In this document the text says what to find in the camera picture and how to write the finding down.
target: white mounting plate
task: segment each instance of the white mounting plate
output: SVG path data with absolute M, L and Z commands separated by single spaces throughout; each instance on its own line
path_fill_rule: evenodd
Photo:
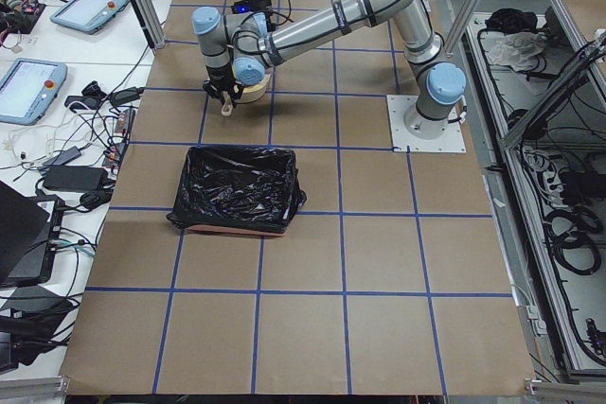
M 412 151 L 429 153 L 465 153 L 465 141 L 458 122 L 449 123 L 446 131 L 437 139 L 421 139 L 409 132 L 404 126 L 404 114 L 409 106 L 417 102 L 418 97 L 388 95 L 389 126 L 394 151 Z M 450 117 L 456 118 L 453 110 Z

